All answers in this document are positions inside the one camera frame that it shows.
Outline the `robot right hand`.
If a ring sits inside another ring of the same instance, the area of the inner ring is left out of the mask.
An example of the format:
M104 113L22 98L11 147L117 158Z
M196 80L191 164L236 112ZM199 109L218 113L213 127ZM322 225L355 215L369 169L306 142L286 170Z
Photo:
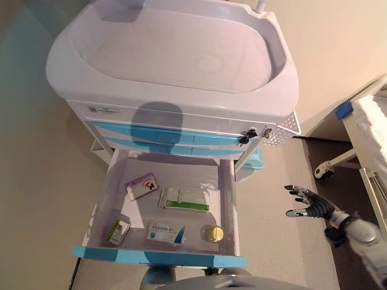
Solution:
M297 196L296 201L307 205L306 208L288 210L286 216L290 218L310 217L329 220L334 213L335 206L327 199L298 185L285 185L284 188L291 195Z

